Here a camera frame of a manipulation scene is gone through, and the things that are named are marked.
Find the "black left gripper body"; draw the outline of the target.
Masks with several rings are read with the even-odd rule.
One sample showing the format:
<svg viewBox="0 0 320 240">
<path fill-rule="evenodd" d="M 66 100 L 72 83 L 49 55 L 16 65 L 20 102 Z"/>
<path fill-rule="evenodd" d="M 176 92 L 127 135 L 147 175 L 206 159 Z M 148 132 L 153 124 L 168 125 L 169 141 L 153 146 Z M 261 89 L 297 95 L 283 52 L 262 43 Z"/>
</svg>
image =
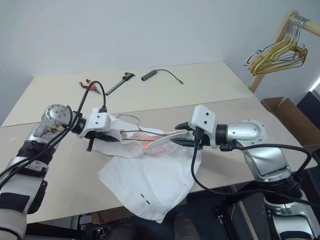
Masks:
<svg viewBox="0 0 320 240">
<path fill-rule="evenodd" d="M 86 151 L 91 152 L 95 139 L 99 137 L 99 133 L 96 131 L 89 131 L 84 137 L 89 140 Z"/>
</svg>

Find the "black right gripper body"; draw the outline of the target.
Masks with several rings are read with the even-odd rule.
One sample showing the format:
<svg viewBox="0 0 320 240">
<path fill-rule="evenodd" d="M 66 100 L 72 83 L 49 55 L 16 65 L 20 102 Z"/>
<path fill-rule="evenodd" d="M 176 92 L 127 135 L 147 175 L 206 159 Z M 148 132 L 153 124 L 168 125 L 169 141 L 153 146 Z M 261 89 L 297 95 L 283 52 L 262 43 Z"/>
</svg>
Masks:
<svg viewBox="0 0 320 240">
<path fill-rule="evenodd" d="M 194 147 L 195 144 L 197 144 L 198 148 L 203 148 L 203 146 L 210 146 L 210 138 L 207 134 L 205 134 L 205 131 L 199 127 L 196 127 L 195 129 L 190 128 L 190 131 L 192 131 L 193 140 L 190 144 L 191 147 Z"/>
</svg>

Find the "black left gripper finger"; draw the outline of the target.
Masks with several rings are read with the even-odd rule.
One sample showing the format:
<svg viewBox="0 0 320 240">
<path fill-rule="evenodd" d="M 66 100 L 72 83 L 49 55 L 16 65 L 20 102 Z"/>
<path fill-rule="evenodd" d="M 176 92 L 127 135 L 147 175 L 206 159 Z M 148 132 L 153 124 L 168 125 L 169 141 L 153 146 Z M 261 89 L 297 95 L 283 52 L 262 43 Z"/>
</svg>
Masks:
<svg viewBox="0 0 320 240">
<path fill-rule="evenodd" d="M 111 135 L 96 134 L 96 138 L 104 142 L 119 142 L 119 140 Z"/>
</svg>

